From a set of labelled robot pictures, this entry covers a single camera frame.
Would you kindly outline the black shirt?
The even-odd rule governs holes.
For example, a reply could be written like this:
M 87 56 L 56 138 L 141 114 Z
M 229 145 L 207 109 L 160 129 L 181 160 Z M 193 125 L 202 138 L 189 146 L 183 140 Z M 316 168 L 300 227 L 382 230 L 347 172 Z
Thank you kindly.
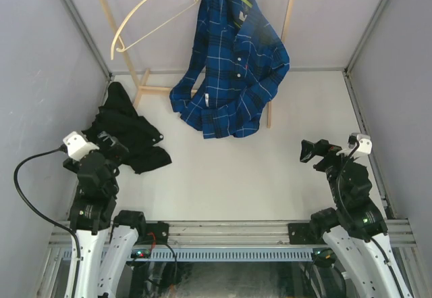
M 172 163 L 168 152 L 157 143 L 163 135 L 144 117 L 137 114 L 130 98 L 119 82 L 112 82 L 107 98 L 90 128 L 83 130 L 88 141 L 97 143 L 97 135 L 105 131 L 129 150 L 122 161 L 136 174 L 150 172 Z

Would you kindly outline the cream wooden hanger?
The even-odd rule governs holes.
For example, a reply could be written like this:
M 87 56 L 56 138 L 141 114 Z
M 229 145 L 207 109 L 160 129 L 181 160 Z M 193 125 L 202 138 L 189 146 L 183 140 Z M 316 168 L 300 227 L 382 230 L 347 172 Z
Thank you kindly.
M 144 39 L 150 37 L 162 27 L 195 8 L 201 0 L 139 0 L 125 15 L 114 30 L 109 57 L 111 60 L 118 54 L 124 54 Z M 128 26 L 143 20 L 144 27 L 135 32 L 131 39 L 125 41 L 123 33 Z

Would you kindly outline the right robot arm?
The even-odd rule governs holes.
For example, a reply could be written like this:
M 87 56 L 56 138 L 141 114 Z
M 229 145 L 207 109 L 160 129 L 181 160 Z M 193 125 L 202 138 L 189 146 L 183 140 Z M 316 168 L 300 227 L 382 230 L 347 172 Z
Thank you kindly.
M 346 149 L 325 139 L 301 142 L 300 162 L 321 157 L 313 168 L 325 173 L 335 203 L 310 217 L 310 235 L 336 254 L 361 297 L 411 297 L 385 218 L 370 198 L 367 167 L 356 162 L 370 155 L 372 146 L 361 133 L 349 136 Z

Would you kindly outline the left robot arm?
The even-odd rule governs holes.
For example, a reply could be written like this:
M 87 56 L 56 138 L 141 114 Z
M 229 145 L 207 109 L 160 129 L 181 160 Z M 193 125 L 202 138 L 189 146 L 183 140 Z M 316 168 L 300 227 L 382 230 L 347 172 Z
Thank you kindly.
M 64 168 L 76 174 L 78 186 L 70 209 L 74 236 L 66 297 L 114 297 L 134 244 L 148 235 L 142 212 L 121 210 L 114 216 L 119 186 L 118 164 L 97 145 L 72 132 L 63 139 Z

